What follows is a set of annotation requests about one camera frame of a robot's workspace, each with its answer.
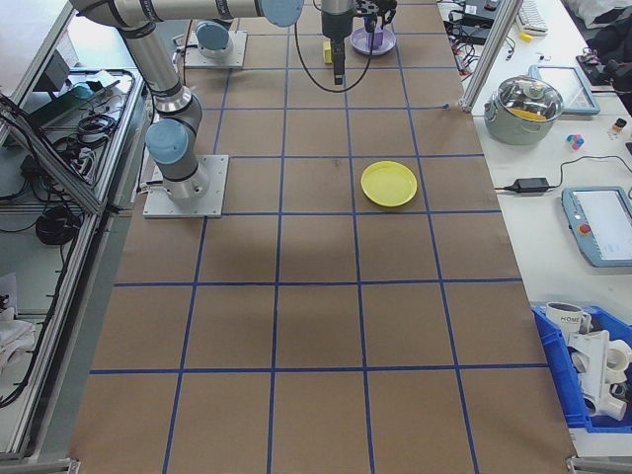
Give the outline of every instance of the robotic arm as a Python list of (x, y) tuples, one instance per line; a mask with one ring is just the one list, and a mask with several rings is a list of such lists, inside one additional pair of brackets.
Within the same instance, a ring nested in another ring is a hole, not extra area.
[(79, 12), (101, 25), (118, 29), (151, 91), (161, 119), (147, 130), (145, 143), (160, 169), (172, 199), (201, 197), (208, 177), (194, 154), (201, 104), (171, 65), (156, 33), (164, 20), (266, 17), (288, 27), (300, 17), (303, 0), (71, 0)]
[(382, 28), (393, 21), (396, 7), (396, 0), (322, 0), (322, 29), (332, 44), (334, 84), (342, 85), (345, 78), (345, 38), (353, 31), (354, 17), (364, 18), (365, 29), (373, 33), (378, 17)]

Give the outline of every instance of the power adapter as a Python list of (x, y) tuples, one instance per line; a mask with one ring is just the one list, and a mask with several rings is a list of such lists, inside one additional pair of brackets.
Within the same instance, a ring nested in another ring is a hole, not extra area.
[(504, 191), (511, 191), (513, 193), (526, 194), (526, 193), (546, 193), (553, 188), (549, 185), (546, 178), (518, 178), (510, 186), (502, 188)]
[(27, 155), (20, 165), (20, 173), (26, 179), (36, 178), (44, 174), (43, 168), (32, 155)]

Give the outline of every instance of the white table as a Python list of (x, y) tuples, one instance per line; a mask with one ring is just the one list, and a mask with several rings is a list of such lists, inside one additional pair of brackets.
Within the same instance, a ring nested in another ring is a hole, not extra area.
[[(489, 134), (482, 117), (483, 106), (501, 82), (526, 74), (541, 55), (548, 59), (542, 61), (544, 64), (576, 65), (575, 56), (586, 46), (560, 0), (536, 2), (549, 26), (548, 35), (527, 43), (517, 37), (519, 31), (513, 26), (513, 58), (507, 61), (505, 50), (501, 50), (472, 112), (495, 187), (530, 177), (546, 177), (555, 185), (560, 179), (560, 164), (582, 155), (618, 155), (632, 166), (632, 157), (625, 147), (626, 141), (632, 141), (632, 118), (613, 94), (596, 96), (601, 107), (598, 116), (562, 116), (548, 135), (534, 145), (506, 145)], [(624, 118), (629, 124), (613, 136), (608, 132), (617, 118)], [(575, 133), (586, 140), (578, 151), (566, 142), (566, 137)], [(632, 187), (632, 174), (616, 159), (583, 160), (565, 166), (563, 185), (545, 195), (499, 193), (526, 293), (533, 303), (557, 300), (598, 305), (632, 323), (632, 268), (592, 267), (568, 228), (561, 192), (579, 186), (620, 186), (627, 191)], [(632, 455), (632, 435), (589, 434), (583, 429), (572, 429), (571, 436), (581, 457)]]

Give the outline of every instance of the yellow block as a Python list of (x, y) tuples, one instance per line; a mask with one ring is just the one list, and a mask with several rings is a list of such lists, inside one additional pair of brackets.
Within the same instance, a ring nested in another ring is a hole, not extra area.
[(523, 119), (529, 119), (533, 121), (546, 121), (545, 116), (540, 116), (535, 112), (524, 111), (522, 109), (516, 109), (514, 107), (510, 107), (510, 111), (512, 111), (512, 114), (514, 114), (515, 116), (522, 117)]
[(323, 61), (325, 64), (332, 63), (332, 43), (329, 40), (323, 41)]
[(533, 36), (531, 36), (529, 33), (522, 32), (520, 33), (520, 39), (525, 42), (531, 42), (531, 40), (533, 40)]

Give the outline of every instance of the blue plastic bin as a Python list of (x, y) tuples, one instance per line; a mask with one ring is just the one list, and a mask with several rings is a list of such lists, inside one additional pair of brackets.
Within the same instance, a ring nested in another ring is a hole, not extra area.
[[(586, 428), (591, 433), (632, 433), (632, 406), (622, 421), (610, 417), (591, 417), (584, 403), (577, 371), (571, 362), (569, 350), (562, 331), (546, 317), (543, 306), (534, 306), (533, 314), (537, 330), (540, 333), (542, 347), (553, 375), (557, 395), (562, 404), (564, 417), (569, 428)], [(600, 329), (610, 333), (610, 340), (621, 339), (632, 346), (632, 328), (616, 319), (598, 306), (584, 308), (592, 316), (592, 322)], [(632, 368), (625, 371), (628, 380), (632, 380)]]

